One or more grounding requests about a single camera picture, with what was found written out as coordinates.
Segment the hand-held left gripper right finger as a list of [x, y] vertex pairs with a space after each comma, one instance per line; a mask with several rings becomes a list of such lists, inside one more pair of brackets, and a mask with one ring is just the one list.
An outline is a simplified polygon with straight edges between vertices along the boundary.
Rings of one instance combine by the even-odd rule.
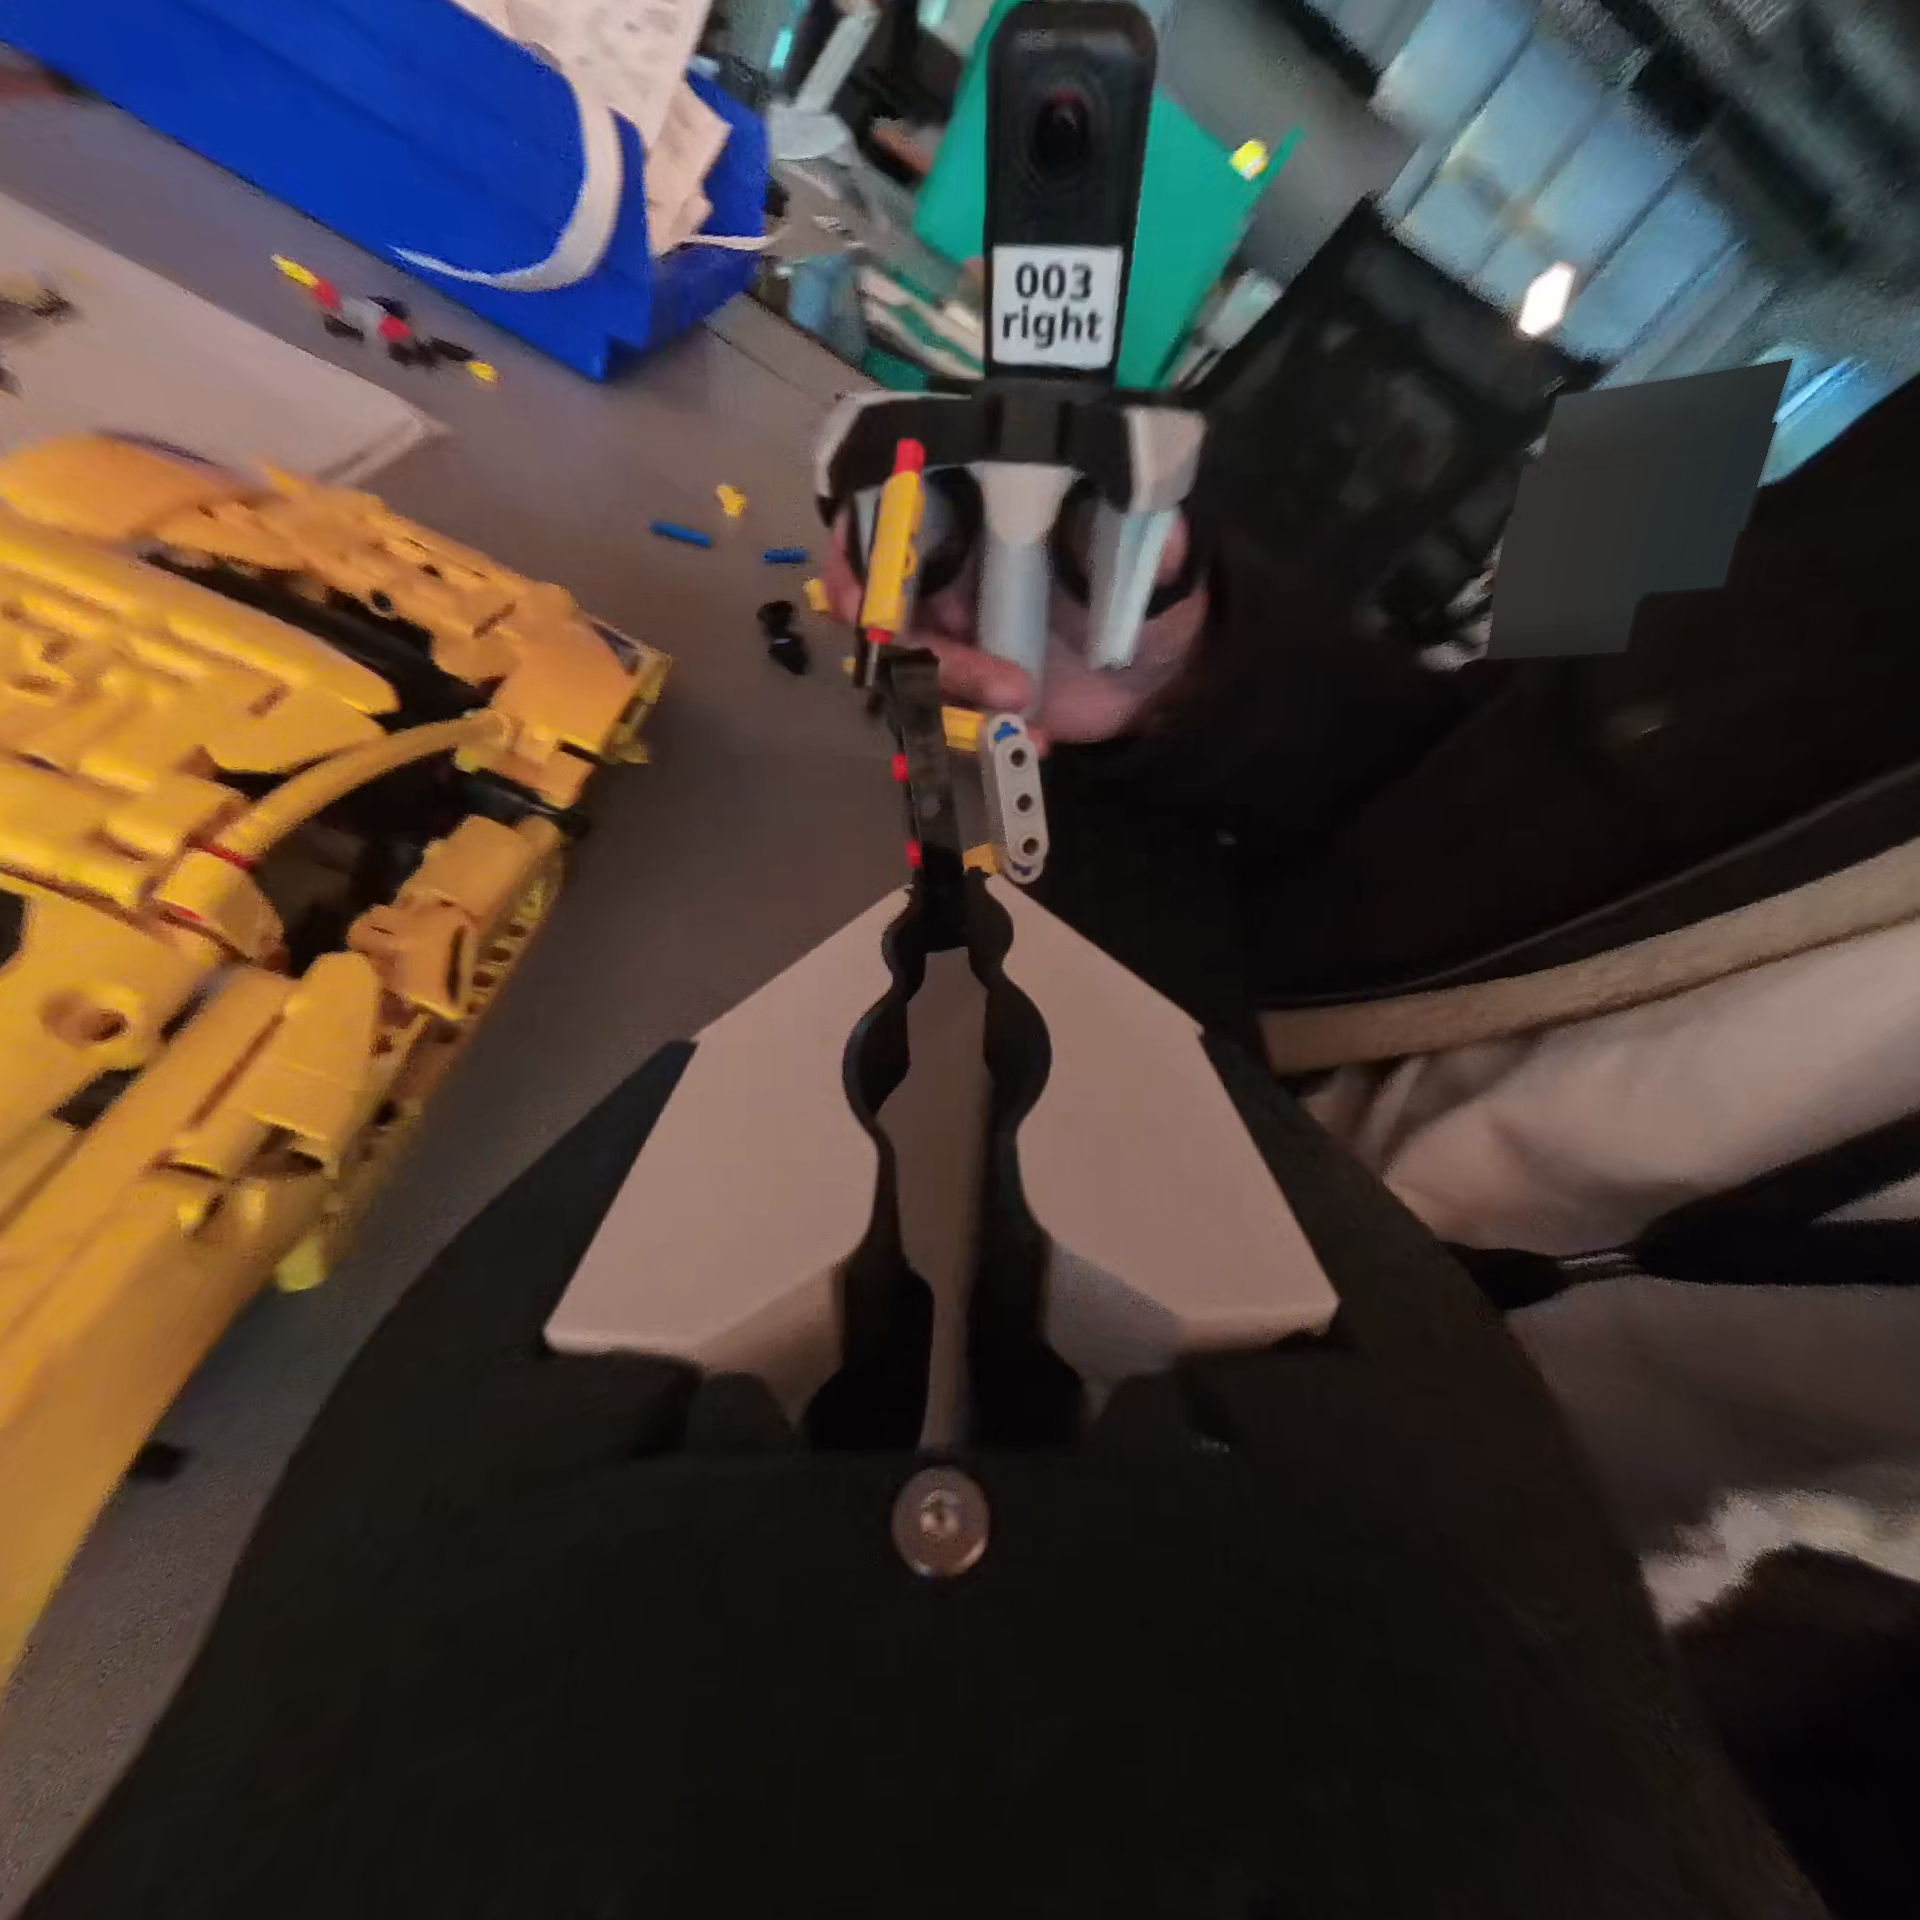
[[1327, 1335], [1340, 1297], [1206, 1027], [1014, 880], [971, 879], [967, 907], [967, 1439], [1061, 1447], [1127, 1381]]

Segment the blue plastic bin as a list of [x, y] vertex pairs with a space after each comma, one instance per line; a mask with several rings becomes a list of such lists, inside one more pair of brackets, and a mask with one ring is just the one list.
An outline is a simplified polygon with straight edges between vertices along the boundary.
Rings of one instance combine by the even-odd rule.
[[[651, 253], [633, 130], [627, 201], [591, 276], [503, 292], [400, 263], [537, 263], [583, 185], [569, 85], [460, 2], [5, 2], [5, 41], [585, 377], [708, 324], [758, 273], [758, 252]], [[760, 234], [764, 122], [689, 82], [730, 130], [706, 229]]]

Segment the open instruction booklet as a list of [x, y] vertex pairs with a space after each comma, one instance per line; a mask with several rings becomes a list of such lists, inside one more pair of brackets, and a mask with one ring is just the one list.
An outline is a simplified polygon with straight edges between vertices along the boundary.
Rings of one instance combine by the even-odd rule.
[[5, 200], [5, 451], [109, 430], [362, 484], [446, 434], [412, 401]]

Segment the person's right forearm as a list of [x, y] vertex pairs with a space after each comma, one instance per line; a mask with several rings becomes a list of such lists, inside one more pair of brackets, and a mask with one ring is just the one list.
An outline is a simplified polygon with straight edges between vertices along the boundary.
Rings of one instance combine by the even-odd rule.
[[1422, 989], [1653, 880], [1595, 665], [1431, 669], [1290, 574], [1207, 587], [1176, 697], [1050, 753], [1051, 901], [1206, 1021]]

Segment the white patterned paper bag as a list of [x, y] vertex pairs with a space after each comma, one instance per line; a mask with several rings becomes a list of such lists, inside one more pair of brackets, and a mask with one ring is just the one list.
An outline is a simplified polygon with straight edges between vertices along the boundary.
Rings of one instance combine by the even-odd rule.
[[591, 276], [627, 201], [627, 147], [645, 157], [651, 253], [767, 252], [784, 229], [760, 234], [708, 230], [708, 168], [730, 144], [714, 106], [692, 94], [689, 64], [708, 2], [460, 2], [492, 37], [533, 52], [569, 85], [583, 122], [583, 185], [550, 253], [512, 272], [459, 267], [425, 252], [400, 263], [503, 292], [550, 292]]

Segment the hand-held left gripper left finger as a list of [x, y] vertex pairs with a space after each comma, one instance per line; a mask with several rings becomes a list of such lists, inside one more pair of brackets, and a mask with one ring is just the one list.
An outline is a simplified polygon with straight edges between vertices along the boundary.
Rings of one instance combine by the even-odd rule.
[[541, 1340], [756, 1378], [817, 1447], [912, 1447], [934, 1299], [882, 1125], [912, 1066], [918, 901], [882, 895], [681, 1053]]

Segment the black mesh office chair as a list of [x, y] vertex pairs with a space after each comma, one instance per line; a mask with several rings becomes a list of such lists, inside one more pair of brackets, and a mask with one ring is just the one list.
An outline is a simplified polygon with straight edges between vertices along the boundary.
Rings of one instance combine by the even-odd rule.
[[1504, 528], [1555, 401], [1604, 369], [1518, 334], [1364, 196], [1186, 386], [1207, 417], [1194, 492], [1315, 562], [1367, 633], [1457, 665], [1487, 651]]

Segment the yellow toy brick car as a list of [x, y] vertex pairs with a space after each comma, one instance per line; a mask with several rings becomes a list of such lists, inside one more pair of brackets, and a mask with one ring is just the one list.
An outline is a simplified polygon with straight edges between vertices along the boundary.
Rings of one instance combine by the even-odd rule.
[[673, 658], [379, 495], [5, 452], [5, 1681], [256, 1297], [328, 1280]]

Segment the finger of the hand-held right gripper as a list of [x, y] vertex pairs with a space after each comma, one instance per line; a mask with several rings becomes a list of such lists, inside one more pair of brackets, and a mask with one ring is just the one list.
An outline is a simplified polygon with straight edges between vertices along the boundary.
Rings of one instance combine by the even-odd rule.
[[1127, 505], [1181, 505], [1203, 468], [1207, 417], [1176, 403], [1127, 403]]
[[812, 495], [849, 499], [879, 491], [902, 442], [905, 394], [846, 394], [812, 443]]

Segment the small yellow connector brick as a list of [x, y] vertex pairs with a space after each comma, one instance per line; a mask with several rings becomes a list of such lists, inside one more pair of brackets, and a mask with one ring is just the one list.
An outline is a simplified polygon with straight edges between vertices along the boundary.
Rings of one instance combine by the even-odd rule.
[[879, 491], [867, 587], [860, 602], [860, 637], [884, 645], [907, 627], [907, 604], [918, 582], [918, 540], [924, 519], [924, 474], [889, 477]]

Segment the person's right hand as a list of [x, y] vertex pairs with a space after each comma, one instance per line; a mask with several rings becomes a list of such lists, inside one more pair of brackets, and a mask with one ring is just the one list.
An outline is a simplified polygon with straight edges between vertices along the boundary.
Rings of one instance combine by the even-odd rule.
[[1190, 562], [1191, 519], [1179, 509], [1158, 556], [1157, 590], [1166, 606], [1143, 616], [1137, 654], [1112, 669], [1090, 656], [1090, 606], [1075, 593], [1075, 578], [1090, 543], [1090, 512], [1077, 509], [1057, 526], [1050, 572], [1050, 639], [1042, 677], [987, 654], [979, 637], [979, 553], [971, 553], [941, 590], [920, 590], [912, 606], [905, 645], [924, 651], [941, 671], [950, 708], [1017, 713], [1040, 748], [1102, 744], [1143, 730], [1157, 708], [1176, 697], [1212, 621], [1207, 562]]

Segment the small cluster of brick pieces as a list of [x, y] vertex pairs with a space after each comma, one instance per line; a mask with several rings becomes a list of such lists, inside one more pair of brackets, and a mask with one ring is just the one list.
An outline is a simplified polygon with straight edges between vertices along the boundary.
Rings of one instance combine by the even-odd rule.
[[301, 291], [305, 304], [320, 320], [324, 334], [341, 342], [374, 342], [389, 363], [416, 372], [459, 369], [473, 386], [498, 386], [492, 363], [465, 342], [451, 342], [423, 328], [405, 299], [395, 298], [349, 298], [331, 276], [276, 252], [276, 273]]

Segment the black and yellow brick subassembly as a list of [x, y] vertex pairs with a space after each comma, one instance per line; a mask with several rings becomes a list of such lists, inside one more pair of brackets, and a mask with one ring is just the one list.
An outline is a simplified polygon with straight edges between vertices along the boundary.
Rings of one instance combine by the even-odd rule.
[[882, 708], [899, 742], [912, 895], [924, 948], [967, 944], [967, 865], [953, 764], [944, 729], [941, 665], [920, 645], [879, 651]]

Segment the scattered mixed brick pieces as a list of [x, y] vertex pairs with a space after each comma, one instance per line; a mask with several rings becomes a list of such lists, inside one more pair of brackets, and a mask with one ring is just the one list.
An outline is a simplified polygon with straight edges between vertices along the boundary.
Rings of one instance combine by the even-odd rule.
[[788, 677], [812, 671], [812, 645], [804, 629], [804, 609], [819, 609], [812, 545], [804, 540], [764, 536], [756, 495], [734, 484], [714, 484], [704, 495], [708, 514], [648, 514], [648, 536], [676, 553], [711, 557], [756, 587], [756, 637], [767, 662]]

